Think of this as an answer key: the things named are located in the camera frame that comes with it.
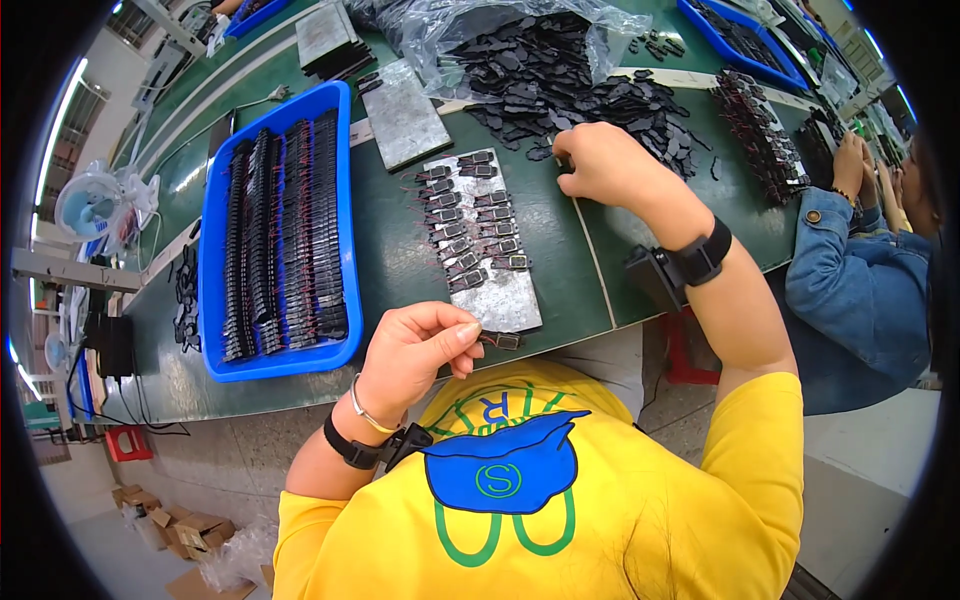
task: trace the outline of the electric fan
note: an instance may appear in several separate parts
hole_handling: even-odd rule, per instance
[[[68,181],[57,197],[54,220],[60,230],[75,242],[99,240],[121,228],[136,211],[156,211],[159,176],[146,184],[132,168],[115,174],[94,160],[86,171]],[[118,231],[121,239],[127,235]]]
[[[51,331],[43,342],[43,357],[52,372],[66,372],[66,343],[57,331]]]

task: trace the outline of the silver bangle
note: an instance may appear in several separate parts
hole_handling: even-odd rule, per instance
[[[353,380],[350,381],[350,400],[353,402],[353,410],[356,412],[357,417],[363,417],[364,419],[366,419],[367,422],[370,425],[372,425],[373,428],[379,431],[380,433],[394,433],[395,431],[397,431],[400,428],[399,425],[397,427],[384,427],[380,423],[376,422],[376,419],[371,417],[370,414],[366,410],[364,410],[363,406],[360,406],[360,401],[357,399],[357,393],[356,393],[356,383],[357,383],[357,379],[359,378],[360,378],[360,373],[358,372],[356,375],[353,376]]]

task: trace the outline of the ceiling light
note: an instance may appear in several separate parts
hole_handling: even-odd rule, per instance
[[[53,157],[54,144],[57,143],[57,137],[60,135],[60,126],[63,125],[66,110],[70,106],[70,101],[73,100],[74,92],[77,91],[77,85],[80,83],[80,77],[84,73],[84,69],[86,69],[86,58],[80,59],[77,70],[74,71],[73,77],[70,78],[70,83],[67,84],[63,101],[60,102],[60,109],[57,110],[57,116],[54,118],[53,129],[50,130],[50,138],[47,139],[47,149],[46,152],[43,153],[43,162],[40,163],[40,177],[36,181],[34,204],[37,206],[40,206],[40,202],[43,200],[43,183],[47,180],[47,169],[50,168],[50,159]]]
[[[876,45],[876,40],[873,36],[870,35],[870,32],[863,30],[863,33],[867,36],[867,39],[870,40],[870,43],[874,45],[874,50],[876,50],[876,55],[880,57],[880,60],[883,60],[883,52],[880,51],[880,47]]]
[[[7,348],[10,349],[10,358],[13,359],[13,362],[17,365],[20,364],[20,357],[16,355],[16,349],[13,347],[13,340],[7,338]]]
[[[917,120],[917,113],[913,111],[913,107],[910,106],[910,101],[906,99],[906,94],[903,93],[903,88],[900,85],[897,85],[897,91],[900,93],[900,97],[903,99],[903,103],[906,104],[906,109],[910,111],[910,116],[913,117],[913,120]]]
[[[23,368],[23,365],[17,365],[16,369],[20,371],[20,376],[23,377],[24,383],[27,384],[27,387],[30,388],[30,391],[34,393],[37,402],[42,402],[43,398],[40,397],[40,391],[36,388],[33,379],[27,374],[27,370]]]

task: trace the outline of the green workbench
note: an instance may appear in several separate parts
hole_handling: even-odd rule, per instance
[[[670,56],[665,62],[654,60],[641,48],[639,54],[626,56],[624,66],[703,73],[714,73],[723,66],[717,53],[677,11],[674,2],[621,0],[614,4],[632,12],[653,14],[656,29],[680,34],[687,47],[682,59]],[[275,17],[273,24],[264,27],[269,29],[280,20]],[[394,59],[382,37],[365,36],[365,39],[381,64]],[[225,51],[236,54],[240,50],[227,48]],[[219,55],[215,59],[219,64],[224,61]],[[212,72],[210,65],[202,60],[191,68],[199,67]],[[187,84],[195,88],[200,84],[192,78],[191,73],[185,74],[170,90],[157,106],[155,119],[161,114],[169,118],[173,108],[165,103],[175,106],[184,103],[187,94],[180,86]],[[293,92],[312,85],[300,73],[296,45],[276,53],[240,84],[217,98],[178,134],[168,149],[177,148],[182,140],[229,108],[262,98],[278,84],[290,85]],[[686,119],[687,126],[713,147],[712,152],[695,147],[698,175],[688,182],[690,187],[728,224],[764,271],[787,262],[793,251],[797,206],[774,207],[763,199],[742,149],[730,134],[730,126],[717,115],[707,91],[677,89],[675,99],[691,113]],[[261,105],[243,112],[237,127],[243,127],[272,107]],[[774,107],[790,132],[806,117],[804,111],[796,108]],[[352,120],[364,117],[362,103],[354,103]],[[543,320],[542,327],[525,335],[521,351],[489,350],[487,357],[479,361],[479,367],[573,344],[657,316],[657,310],[644,294],[628,284],[622,269],[622,261],[633,245],[653,242],[646,226],[623,209],[565,197],[556,184],[556,163],[552,160],[531,162],[524,156],[532,145],[531,140],[526,140],[519,152],[510,152],[468,114],[455,112],[443,120],[455,142],[444,154],[490,146],[497,150],[507,189],[513,197],[520,237],[534,265],[531,276]],[[158,131],[164,127],[162,123],[151,125],[148,133],[151,128]],[[162,181],[159,212],[164,220],[159,248],[164,248],[201,214],[207,145],[208,135],[200,135],[166,160],[158,171]],[[145,146],[149,152],[158,147],[154,140]],[[723,162],[720,181],[714,181],[709,172],[714,156]],[[385,310],[422,300],[449,300],[443,273],[434,266],[436,255],[424,244],[425,230],[416,223],[416,214],[408,209],[412,203],[410,195],[400,189],[399,174],[386,173],[372,141],[352,148],[350,161],[356,264],[364,314],[364,344],[353,361],[336,372],[216,383],[207,374],[198,352],[183,353],[174,342],[172,321],[178,307],[173,283],[167,282],[164,273],[151,281],[126,310],[135,323],[137,362],[143,372],[144,399],[153,422],[232,417],[332,401],[347,389],[353,373],[361,367],[366,343]],[[575,203],[582,213],[583,225]],[[153,237],[153,232],[148,230],[143,239],[152,241]],[[596,263],[588,237],[595,250]],[[128,401],[132,399],[133,389],[133,385],[125,381]],[[128,418],[119,401],[108,401],[105,411],[118,419]],[[138,412],[136,408],[133,411],[135,415]]]

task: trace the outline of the black wrist strap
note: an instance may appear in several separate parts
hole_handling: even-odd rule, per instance
[[[330,443],[330,446],[337,451],[337,454],[344,457],[344,462],[353,468],[370,470],[376,468],[380,461],[380,454],[387,447],[389,439],[379,446],[362,444],[360,442],[350,442],[344,436],[340,435],[337,428],[333,426],[333,413],[326,416],[324,421],[324,437]]]
[[[416,423],[410,423],[406,429],[398,429],[378,446],[350,442],[333,426],[332,411],[324,421],[324,437],[351,467],[371,470],[376,468],[377,463],[383,461],[387,464],[386,472],[388,473],[401,460],[433,443],[433,437]]]
[[[709,238],[701,235],[686,248],[672,252],[686,284],[703,285],[720,275],[720,263],[730,251],[732,241],[730,230],[714,216],[713,233]]]

